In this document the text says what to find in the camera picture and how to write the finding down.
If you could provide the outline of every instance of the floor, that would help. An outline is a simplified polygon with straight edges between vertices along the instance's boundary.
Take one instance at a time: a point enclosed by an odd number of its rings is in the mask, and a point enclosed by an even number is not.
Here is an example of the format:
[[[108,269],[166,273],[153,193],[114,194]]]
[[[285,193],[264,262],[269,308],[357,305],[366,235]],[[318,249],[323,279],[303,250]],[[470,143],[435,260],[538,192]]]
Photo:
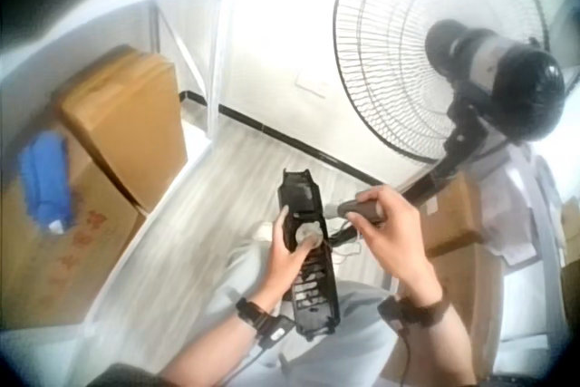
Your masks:
[[[203,126],[205,109],[183,102],[183,118]],[[212,151],[184,181],[137,246],[85,339],[71,385],[85,385],[111,363],[160,370],[183,345],[232,247],[259,221],[276,216],[283,169],[310,169],[323,202],[350,199],[366,186],[303,152],[220,116]],[[337,228],[338,223],[329,223]],[[383,273],[365,246],[334,255],[337,276],[381,285]]]

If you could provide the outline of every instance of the light grey pants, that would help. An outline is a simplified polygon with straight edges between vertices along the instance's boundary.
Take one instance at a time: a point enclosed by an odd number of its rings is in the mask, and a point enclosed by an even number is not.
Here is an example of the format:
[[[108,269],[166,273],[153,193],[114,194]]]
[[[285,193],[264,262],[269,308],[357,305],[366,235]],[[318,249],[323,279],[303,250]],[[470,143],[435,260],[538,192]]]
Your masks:
[[[193,327],[191,340],[225,321],[236,312],[235,304],[240,297],[248,297],[257,290],[266,273],[268,251],[268,244],[251,241],[232,253],[206,312]],[[337,290],[341,322],[334,334],[324,337],[298,358],[281,364],[281,347],[287,336],[227,385],[372,386],[397,340],[376,308],[389,293],[362,283],[340,281]],[[259,352],[255,345],[238,368]]]

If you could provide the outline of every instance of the fan guard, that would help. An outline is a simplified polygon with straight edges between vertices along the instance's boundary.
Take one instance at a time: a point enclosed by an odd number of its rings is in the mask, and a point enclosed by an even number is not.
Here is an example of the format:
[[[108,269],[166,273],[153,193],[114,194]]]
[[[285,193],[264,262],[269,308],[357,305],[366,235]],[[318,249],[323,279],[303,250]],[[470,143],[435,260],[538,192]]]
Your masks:
[[[539,0],[336,0],[334,54],[353,107],[385,144],[428,164],[444,157],[454,127],[446,113],[453,90],[424,49],[441,19],[549,49]],[[488,151],[503,141],[491,136]]]

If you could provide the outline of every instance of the grey handle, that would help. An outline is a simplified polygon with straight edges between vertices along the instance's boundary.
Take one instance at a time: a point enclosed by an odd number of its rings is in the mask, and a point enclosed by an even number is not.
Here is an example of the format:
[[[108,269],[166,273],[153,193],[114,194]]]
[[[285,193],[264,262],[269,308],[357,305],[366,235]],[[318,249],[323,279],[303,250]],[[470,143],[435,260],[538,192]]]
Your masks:
[[[346,218],[348,212],[356,212],[363,215],[373,224],[384,221],[384,213],[376,201],[357,203],[356,200],[346,201],[338,206],[337,213],[341,218]]]

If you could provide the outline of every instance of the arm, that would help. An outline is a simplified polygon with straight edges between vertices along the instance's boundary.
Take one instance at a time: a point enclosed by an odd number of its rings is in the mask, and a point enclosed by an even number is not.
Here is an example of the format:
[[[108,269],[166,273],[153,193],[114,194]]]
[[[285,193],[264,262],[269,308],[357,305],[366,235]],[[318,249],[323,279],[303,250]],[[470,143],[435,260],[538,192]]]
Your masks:
[[[357,196],[358,201],[377,200],[387,221],[376,228],[361,215],[348,218],[362,234],[370,250],[387,272],[405,285],[418,307],[432,305],[443,296],[435,270],[423,247],[419,211],[395,190],[383,186]],[[411,328],[411,339],[424,343],[434,368],[445,385],[476,383],[471,343],[465,326],[451,306],[441,321],[430,328]]]
[[[292,285],[315,238],[306,241],[294,253],[284,243],[282,224],[288,213],[283,208],[274,224],[268,272],[259,290],[248,298],[265,312],[272,312]],[[223,382],[252,348],[256,330],[237,314],[201,336],[178,354],[160,376],[180,386],[213,386]]]

